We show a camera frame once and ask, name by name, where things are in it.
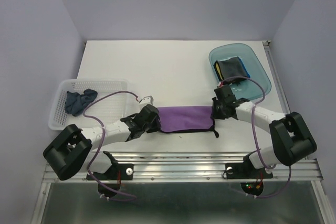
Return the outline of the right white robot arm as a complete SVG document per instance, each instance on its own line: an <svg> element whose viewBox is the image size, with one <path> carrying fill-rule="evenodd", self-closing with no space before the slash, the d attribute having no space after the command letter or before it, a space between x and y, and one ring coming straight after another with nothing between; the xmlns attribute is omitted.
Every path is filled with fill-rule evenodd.
<svg viewBox="0 0 336 224"><path fill-rule="evenodd" d="M257 106L248 99L237 99L228 85L218 87L214 92L214 119L233 118L248 122L253 135L256 128L260 128L271 137L270 147L257 147L242 162L226 164L224 179L254 179L259 175L272 178L271 167L278 164L290 167L317 150L317 144L301 114L278 113Z"/></svg>

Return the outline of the purple microfiber towel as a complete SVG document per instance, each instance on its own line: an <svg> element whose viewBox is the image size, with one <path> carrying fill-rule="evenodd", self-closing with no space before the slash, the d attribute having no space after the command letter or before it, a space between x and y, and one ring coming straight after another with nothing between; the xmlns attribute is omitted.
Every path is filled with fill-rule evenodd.
<svg viewBox="0 0 336 224"><path fill-rule="evenodd" d="M165 134L212 132L216 138L211 106L159 107L160 131Z"/></svg>

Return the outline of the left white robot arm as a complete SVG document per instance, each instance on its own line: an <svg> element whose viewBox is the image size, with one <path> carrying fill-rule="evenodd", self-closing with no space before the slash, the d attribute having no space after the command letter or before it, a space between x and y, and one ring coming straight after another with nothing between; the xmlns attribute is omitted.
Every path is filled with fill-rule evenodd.
<svg viewBox="0 0 336 224"><path fill-rule="evenodd" d="M87 168L90 151L140 138L151 130L158 115L158 109L148 104L139 113L107 126L80 129L71 124L45 148L43 157L60 180L68 180Z"/></svg>

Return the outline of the blue microfiber towel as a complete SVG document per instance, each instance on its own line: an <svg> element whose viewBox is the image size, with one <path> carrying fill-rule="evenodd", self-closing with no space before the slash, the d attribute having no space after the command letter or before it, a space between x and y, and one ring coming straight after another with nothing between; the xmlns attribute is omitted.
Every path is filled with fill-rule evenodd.
<svg viewBox="0 0 336 224"><path fill-rule="evenodd" d="M250 74L249 74L249 72L247 71L247 69L246 69L246 67L245 67L245 65L244 65L244 62L242 61L241 58L239 58L239 61L240 61L240 64L241 64L241 66L242 66L242 68L243 68L243 70L244 70L245 76L246 76L247 78L250 78Z"/></svg>

